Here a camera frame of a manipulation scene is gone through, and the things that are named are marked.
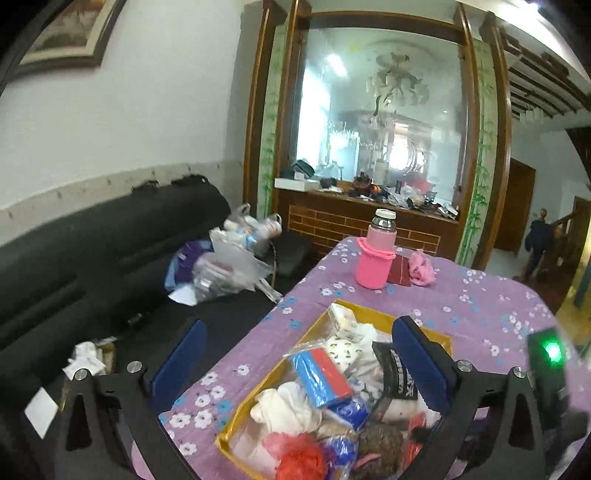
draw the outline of large mirror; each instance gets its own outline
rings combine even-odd
[[[450,202],[460,153],[457,44],[368,28],[311,30],[297,158],[321,176],[409,184]]]

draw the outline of framed picture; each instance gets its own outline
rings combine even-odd
[[[15,76],[42,70],[97,67],[125,0],[73,0],[43,29]]]

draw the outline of sofa backrest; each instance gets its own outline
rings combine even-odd
[[[172,254],[230,212],[196,176],[52,221],[0,247],[0,381],[54,378],[74,344],[161,302]]]

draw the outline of green light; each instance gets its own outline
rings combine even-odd
[[[558,342],[550,341],[543,345],[544,350],[548,353],[550,361],[552,363],[558,363],[562,360],[562,351],[560,350],[560,344]]]

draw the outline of silver bolt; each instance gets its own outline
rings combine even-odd
[[[86,378],[86,375],[87,375],[86,368],[80,368],[74,374],[74,378],[77,380],[84,380]]]
[[[142,370],[142,362],[138,362],[137,360],[134,360],[127,365],[127,371],[130,374],[134,374],[140,370]]]
[[[468,360],[458,360],[456,365],[462,372],[471,372],[474,368]]]
[[[525,370],[523,370],[521,367],[513,367],[513,374],[517,378],[525,378],[525,376],[527,375],[527,372]]]

